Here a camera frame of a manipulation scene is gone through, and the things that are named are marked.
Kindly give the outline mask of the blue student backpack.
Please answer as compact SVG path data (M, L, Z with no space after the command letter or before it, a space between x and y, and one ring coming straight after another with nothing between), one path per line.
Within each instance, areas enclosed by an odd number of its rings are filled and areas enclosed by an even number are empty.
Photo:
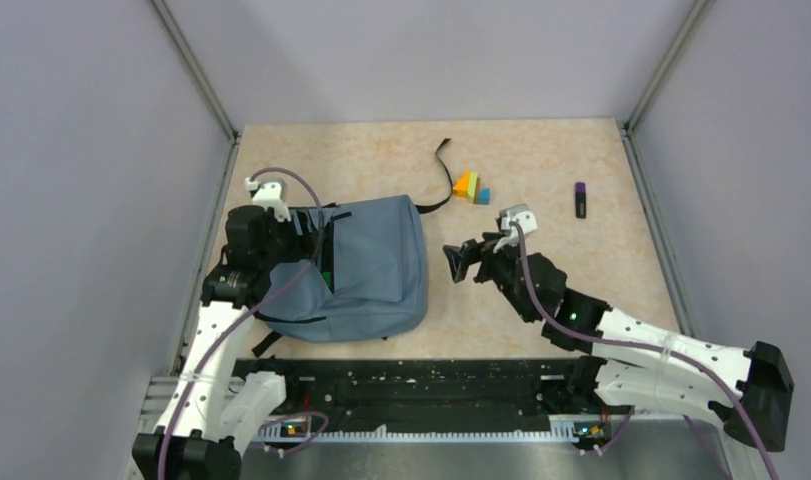
M416 205L407 195L330 204L322 255L333 260L334 291L317 263L282 263L269 274L266 305L255 316L270 333L252 352L278 339L312 343L386 339L416 328L428 309L428 257L421 217L444 200Z

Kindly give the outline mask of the purple highlighter marker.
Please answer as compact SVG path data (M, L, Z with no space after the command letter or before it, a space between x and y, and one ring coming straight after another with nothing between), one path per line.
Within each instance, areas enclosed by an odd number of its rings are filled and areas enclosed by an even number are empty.
M574 188L575 215L578 219L587 217L587 192L584 182L577 182Z

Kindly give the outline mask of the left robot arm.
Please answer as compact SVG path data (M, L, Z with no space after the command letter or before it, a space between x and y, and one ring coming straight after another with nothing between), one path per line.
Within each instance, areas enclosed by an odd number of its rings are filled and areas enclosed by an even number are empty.
M201 289L198 324L177 383L132 457L146 479L237 479L266 418L300 404L287 376L254 373L229 393L238 352L256 313L316 263L327 230L320 208L241 206L229 211L226 242Z

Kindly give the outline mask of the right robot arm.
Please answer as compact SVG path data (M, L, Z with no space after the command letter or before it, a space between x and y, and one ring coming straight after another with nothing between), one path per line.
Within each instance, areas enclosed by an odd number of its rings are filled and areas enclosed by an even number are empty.
M499 244L498 233L442 251L454 282L470 266L525 322L540 321L553 345L584 357L567 385L570 404L653 408L698 418L747 446L786 447L794 381L782 351L709 343L636 319L567 285L566 273L540 253Z

